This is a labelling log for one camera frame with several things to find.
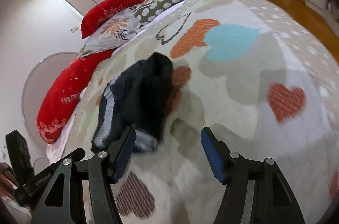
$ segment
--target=bedspread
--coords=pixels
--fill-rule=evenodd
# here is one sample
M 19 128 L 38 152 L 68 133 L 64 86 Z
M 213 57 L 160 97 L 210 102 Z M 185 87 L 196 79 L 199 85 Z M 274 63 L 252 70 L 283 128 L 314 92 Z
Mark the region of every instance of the bedspread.
M 112 187 L 123 223 L 214 221 L 225 187 L 200 143 L 205 126 L 248 159 L 274 158 L 306 223 L 316 223 L 338 190 L 339 67 L 310 32 L 266 0 L 187 0 L 102 62 L 64 154 L 82 147 L 92 156 L 107 82 L 154 51 L 172 60 L 177 91 L 159 150 L 132 154 Z M 246 203 L 243 223 L 250 210 Z

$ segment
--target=blue heart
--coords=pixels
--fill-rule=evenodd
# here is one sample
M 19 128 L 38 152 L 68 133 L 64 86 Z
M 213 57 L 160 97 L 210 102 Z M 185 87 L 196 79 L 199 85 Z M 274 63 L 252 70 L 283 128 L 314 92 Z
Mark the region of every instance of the blue heart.
M 219 62 L 240 57 L 258 33 L 258 29 L 236 24 L 221 24 L 212 27 L 204 37 L 204 43 L 211 47 L 207 52 L 207 59 Z

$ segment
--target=red heart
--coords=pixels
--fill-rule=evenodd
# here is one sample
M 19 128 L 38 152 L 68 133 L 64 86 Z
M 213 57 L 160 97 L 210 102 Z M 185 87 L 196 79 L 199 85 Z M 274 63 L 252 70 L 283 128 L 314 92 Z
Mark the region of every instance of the red heart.
M 277 122 L 281 123 L 286 118 L 294 117 L 304 109 L 306 95 L 300 87 L 289 90 L 283 84 L 273 83 L 267 93 L 267 101 L 277 118 Z
M 149 218 L 155 211 L 154 197 L 147 186 L 131 172 L 117 196 L 117 207 L 121 215 L 131 212 L 141 219 Z

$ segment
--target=red bolster pillow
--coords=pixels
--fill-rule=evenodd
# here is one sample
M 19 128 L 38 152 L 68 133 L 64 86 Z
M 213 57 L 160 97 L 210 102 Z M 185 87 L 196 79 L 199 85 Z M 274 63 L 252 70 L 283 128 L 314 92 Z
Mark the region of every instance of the red bolster pillow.
M 77 57 L 54 81 L 43 100 L 37 116 L 41 138 L 54 143 L 62 127 L 71 117 L 80 92 L 87 87 L 97 65 L 108 59 L 114 49 L 95 53 L 84 58 Z
M 94 6 L 84 16 L 81 23 L 81 36 L 86 38 L 91 36 L 101 24 L 113 17 L 115 14 L 128 7 L 140 4 L 145 0 L 105 0 Z

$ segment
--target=blue gripper pad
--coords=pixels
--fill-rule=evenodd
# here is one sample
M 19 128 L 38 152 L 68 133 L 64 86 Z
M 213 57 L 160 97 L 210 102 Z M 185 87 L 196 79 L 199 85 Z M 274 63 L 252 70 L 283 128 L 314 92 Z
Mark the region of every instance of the blue gripper pad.
M 215 137 L 214 141 L 211 139 L 211 137 L 214 137 L 214 135 L 210 135 L 210 133 L 206 131 L 206 128 L 203 128 L 200 135 L 202 147 L 205 151 L 208 162 L 210 163 L 214 177 L 223 184 L 226 182 L 223 160 L 217 151 L 215 143 L 213 143 L 216 142 Z

